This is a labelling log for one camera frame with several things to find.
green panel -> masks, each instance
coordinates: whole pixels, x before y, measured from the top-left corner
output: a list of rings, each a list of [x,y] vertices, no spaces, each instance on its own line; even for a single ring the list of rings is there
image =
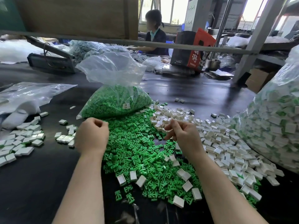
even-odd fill
[[[26,31],[13,0],[0,0],[0,30]]]

brown cardboard panel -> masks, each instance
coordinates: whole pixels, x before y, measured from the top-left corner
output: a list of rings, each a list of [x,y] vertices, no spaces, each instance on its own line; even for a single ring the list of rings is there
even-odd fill
[[[260,69],[253,68],[250,70],[250,76],[246,81],[246,85],[249,90],[258,93],[264,85],[267,84],[274,76],[275,72],[267,73]]]
[[[138,0],[15,0],[30,32],[138,39]]]

dark shirt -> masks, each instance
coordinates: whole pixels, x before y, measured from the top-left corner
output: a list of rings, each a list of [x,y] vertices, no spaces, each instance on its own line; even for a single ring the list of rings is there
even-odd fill
[[[147,33],[147,36],[145,37],[145,41],[151,41],[150,32]],[[162,31],[159,28],[153,41],[166,43],[166,34],[165,34],[165,32]],[[154,51],[146,52],[146,54],[169,56],[167,48],[156,48]]]

worker's hair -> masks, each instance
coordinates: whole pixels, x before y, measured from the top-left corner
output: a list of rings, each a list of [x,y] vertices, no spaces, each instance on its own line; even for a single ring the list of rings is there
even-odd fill
[[[148,11],[145,15],[145,18],[146,20],[156,22],[156,29],[158,29],[161,24],[164,27],[164,23],[162,22],[162,14],[158,9]]]

sticker on bag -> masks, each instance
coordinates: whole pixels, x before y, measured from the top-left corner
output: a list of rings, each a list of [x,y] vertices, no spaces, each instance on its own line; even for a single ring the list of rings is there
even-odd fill
[[[131,108],[130,103],[123,104],[123,109]]]

